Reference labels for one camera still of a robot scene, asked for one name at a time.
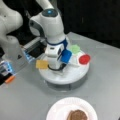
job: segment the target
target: blue button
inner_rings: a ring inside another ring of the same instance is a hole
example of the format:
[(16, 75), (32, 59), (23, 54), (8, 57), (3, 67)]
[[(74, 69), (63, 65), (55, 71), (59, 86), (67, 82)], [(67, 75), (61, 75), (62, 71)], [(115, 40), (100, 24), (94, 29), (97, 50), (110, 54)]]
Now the blue button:
[(48, 11), (48, 14), (51, 14), (51, 13), (52, 13), (52, 11), (51, 11), (51, 10), (49, 10), (49, 11)]

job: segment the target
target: gray table surface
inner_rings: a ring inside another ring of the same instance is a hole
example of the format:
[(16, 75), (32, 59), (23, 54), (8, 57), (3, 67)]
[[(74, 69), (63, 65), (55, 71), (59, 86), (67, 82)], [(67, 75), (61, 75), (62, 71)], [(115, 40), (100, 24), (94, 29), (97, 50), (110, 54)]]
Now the gray table surface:
[(96, 110), (99, 120), (120, 117), (120, 49), (69, 33), (73, 44), (91, 55), (88, 78), (76, 90), (48, 88), (35, 61), (22, 69), (14, 82), (0, 87), (0, 120), (45, 120), (50, 107), (65, 97), (79, 97)]

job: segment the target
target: blue object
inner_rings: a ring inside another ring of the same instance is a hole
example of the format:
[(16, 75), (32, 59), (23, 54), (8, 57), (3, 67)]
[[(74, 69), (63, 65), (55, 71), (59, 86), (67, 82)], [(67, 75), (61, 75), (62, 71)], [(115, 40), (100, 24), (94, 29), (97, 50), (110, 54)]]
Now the blue object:
[(51, 11), (51, 10), (49, 10), (49, 11), (48, 11), (48, 14), (51, 14), (51, 13), (52, 13), (52, 11)]
[(27, 52), (24, 52), (24, 55), (26, 56), (29, 63), (35, 59), (34, 57), (30, 56)]
[(62, 52), (61, 62), (68, 64), (71, 56), (72, 56), (72, 52), (70, 52), (69, 50), (65, 49)]
[(4, 62), (3, 66), (5, 66), (8, 72), (14, 74), (14, 69), (12, 68), (12, 65), (9, 62)]

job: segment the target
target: white plate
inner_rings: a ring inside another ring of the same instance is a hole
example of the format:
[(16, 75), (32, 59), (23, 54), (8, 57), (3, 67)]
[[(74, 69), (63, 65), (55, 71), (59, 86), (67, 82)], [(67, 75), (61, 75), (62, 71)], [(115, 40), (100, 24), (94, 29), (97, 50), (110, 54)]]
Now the white plate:
[(49, 110), (46, 120), (67, 120), (71, 110), (82, 110), (86, 113), (88, 120), (98, 120), (94, 108), (88, 102), (75, 97), (56, 102)]

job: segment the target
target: red button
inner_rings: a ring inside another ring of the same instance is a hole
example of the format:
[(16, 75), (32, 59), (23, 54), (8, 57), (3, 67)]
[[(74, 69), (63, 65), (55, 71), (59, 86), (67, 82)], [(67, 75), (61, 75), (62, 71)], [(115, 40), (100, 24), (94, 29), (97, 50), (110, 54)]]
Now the red button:
[(79, 58), (79, 63), (80, 64), (88, 64), (90, 62), (90, 56), (89, 55), (83, 55)]

